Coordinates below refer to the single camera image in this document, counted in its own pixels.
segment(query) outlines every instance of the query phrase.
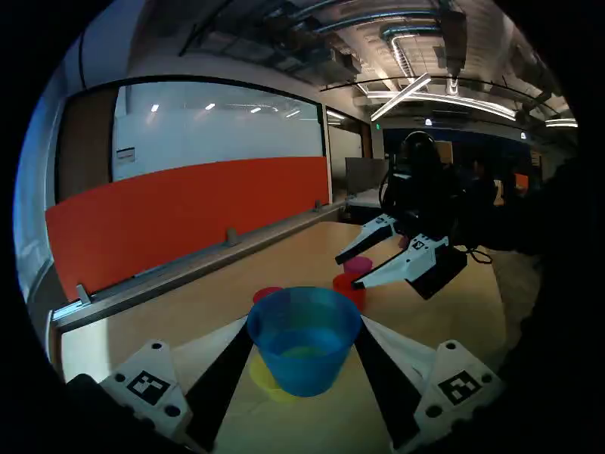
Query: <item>red cup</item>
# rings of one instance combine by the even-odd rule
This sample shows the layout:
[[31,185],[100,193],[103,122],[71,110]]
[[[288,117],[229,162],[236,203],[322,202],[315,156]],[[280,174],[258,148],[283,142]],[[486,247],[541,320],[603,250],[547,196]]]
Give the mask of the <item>red cup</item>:
[[364,275],[372,270],[372,261],[367,257],[357,256],[347,260],[343,264],[343,268],[345,272]]
[[365,289],[356,290],[353,288],[351,282],[361,277],[363,274],[364,273],[344,272],[332,279],[332,288],[355,303],[359,312],[365,309]]
[[267,295],[272,294],[274,291],[278,291],[278,290],[283,290],[282,287],[265,287],[265,288],[261,288],[259,291],[257,291],[254,296],[252,297],[252,302],[254,304],[258,303],[262,298],[266,297]]

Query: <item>yellow cup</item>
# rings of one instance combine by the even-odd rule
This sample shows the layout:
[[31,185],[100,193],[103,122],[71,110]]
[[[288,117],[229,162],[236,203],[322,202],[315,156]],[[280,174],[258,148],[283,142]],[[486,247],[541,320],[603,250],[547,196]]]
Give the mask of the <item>yellow cup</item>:
[[279,387],[279,384],[273,378],[273,374],[258,353],[250,362],[249,372],[256,386],[264,390],[275,402],[294,402],[300,399],[300,397],[293,396]]

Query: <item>glass window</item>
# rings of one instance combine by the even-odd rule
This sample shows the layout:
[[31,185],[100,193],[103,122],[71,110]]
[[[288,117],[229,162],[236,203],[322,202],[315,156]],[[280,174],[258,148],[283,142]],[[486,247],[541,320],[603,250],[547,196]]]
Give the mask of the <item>glass window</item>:
[[119,91],[114,180],[217,161],[322,154],[316,104],[205,82],[142,83]]

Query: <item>blue plastic cup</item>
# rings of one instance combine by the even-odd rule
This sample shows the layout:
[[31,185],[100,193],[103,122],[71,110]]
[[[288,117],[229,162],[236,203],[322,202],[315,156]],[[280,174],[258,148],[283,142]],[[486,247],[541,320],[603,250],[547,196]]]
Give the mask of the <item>blue plastic cup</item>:
[[247,321],[277,383],[300,397],[332,386],[360,327],[361,316],[349,298],[315,287],[269,294],[253,306]]

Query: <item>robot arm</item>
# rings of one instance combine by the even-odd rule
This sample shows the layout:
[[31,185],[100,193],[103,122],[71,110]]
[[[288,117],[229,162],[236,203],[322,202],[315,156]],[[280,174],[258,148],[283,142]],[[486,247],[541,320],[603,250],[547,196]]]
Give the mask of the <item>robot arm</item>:
[[380,201],[385,214],[365,224],[336,262],[344,263],[393,235],[407,235],[411,238],[407,250],[352,285],[369,288],[407,281],[428,299],[467,265],[465,253],[454,249],[448,237],[462,191],[443,168],[433,139],[420,131],[411,133],[402,152],[391,156],[386,178],[389,184]]

